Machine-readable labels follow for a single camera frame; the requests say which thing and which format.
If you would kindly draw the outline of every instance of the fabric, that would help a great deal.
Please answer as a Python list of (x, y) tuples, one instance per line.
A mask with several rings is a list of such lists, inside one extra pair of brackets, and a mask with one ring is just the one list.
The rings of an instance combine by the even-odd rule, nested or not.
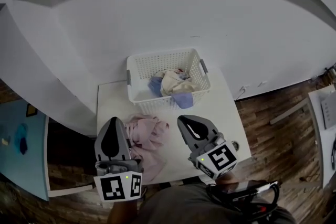
[[(175, 186), (156, 193), (145, 201), (133, 224), (241, 224), (240, 213), (231, 211), (211, 201), (205, 184)], [(293, 216), (278, 207), (272, 215), (274, 224), (294, 224)]]
[[(159, 81), (161, 79), (161, 88), (159, 94)], [(150, 80), (149, 87), (158, 97), (171, 95), (181, 109), (187, 109), (193, 106), (194, 91), (199, 91), (199, 85), (192, 82), (188, 73), (180, 69), (171, 69), (159, 71)]]
[(161, 94), (161, 82), (162, 78), (160, 77), (152, 77), (148, 87), (151, 89), (151, 91), (157, 96), (157, 97), (162, 97)]
[(180, 109), (191, 108), (194, 104), (194, 98), (191, 92), (187, 93), (172, 93), (172, 98)]
[(132, 159), (143, 160), (144, 185), (149, 183), (162, 170), (165, 160), (156, 153), (168, 137), (169, 124), (151, 115), (135, 115), (125, 124), (131, 141)]

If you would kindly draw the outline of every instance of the person's hand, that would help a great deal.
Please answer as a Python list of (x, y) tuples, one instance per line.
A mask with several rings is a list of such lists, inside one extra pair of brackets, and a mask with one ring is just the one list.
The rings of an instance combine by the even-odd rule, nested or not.
[(217, 185), (226, 185), (226, 184), (237, 183), (239, 182), (239, 179), (232, 172), (228, 172), (224, 174), (223, 176), (217, 178), (215, 182)]

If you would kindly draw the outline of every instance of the plastic basket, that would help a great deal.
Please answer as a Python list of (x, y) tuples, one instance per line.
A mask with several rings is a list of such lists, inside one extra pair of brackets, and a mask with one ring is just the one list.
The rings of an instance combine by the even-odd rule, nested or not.
[(211, 89), (211, 84), (205, 63), (195, 49), (171, 50), (128, 57), (129, 100), (140, 107), (144, 114), (151, 114), (157, 110), (180, 109), (171, 96), (157, 97), (148, 87), (151, 77), (157, 72), (174, 68), (188, 72), (192, 82), (200, 86), (200, 91), (192, 92), (193, 105), (197, 105), (203, 95)]

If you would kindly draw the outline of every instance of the wooden floor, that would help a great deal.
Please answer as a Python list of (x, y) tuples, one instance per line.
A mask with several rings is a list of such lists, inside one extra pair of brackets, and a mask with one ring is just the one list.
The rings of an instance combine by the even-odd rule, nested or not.
[[(300, 110), (281, 122), (270, 126), (269, 121), (303, 100), (316, 86), (307, 82), (283, 90), (236, 102), (250, 145), (252, 158), (235, 168), (240, 179), (282, 180), (298, 183), (319, 178), (319, 162), (312, 120), (307, 110)], [(62, 131), (55, 127), (57, 136)], [(85, 138), (88, 154), (82, 163), (92, 163), (89, 149), (92, 141)], [(74, 159), (57, 157), (57, 142), (48, 141), (48, 170), (52, 189), (59, 185), (78, 186), (92, 181), (94, 170)], [(71, 154), (64, 149), (62, 154)], [(332, 186), (325, 190), (282, 189), (279, 205), (287, 208), (298, 223), (323, 223), (326, 204)], [(8, 223), (105, 223), (110, 210), (103, 204), (96, 190), (51, 198), (49, 202), (36, 198), (12, 183), (0, 182), (0, 217), (9, 216)]]

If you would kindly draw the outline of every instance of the purple cloth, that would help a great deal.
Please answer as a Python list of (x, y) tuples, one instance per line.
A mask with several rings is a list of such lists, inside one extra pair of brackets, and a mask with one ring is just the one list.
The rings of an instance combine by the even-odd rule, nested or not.
[(194, 104), (193, 95), (191, 92), (172, 93), (171, 97), (175, 100), (176, 104), (181, 109), (191, 108)]
[(168, 136), (169, 124), (151, 115), (135, 115), (125, 124), (131, 140), (132, 159), (143, 160), (143, 183), (149, 183), (163, 169), (165, 160), (156, 153)]

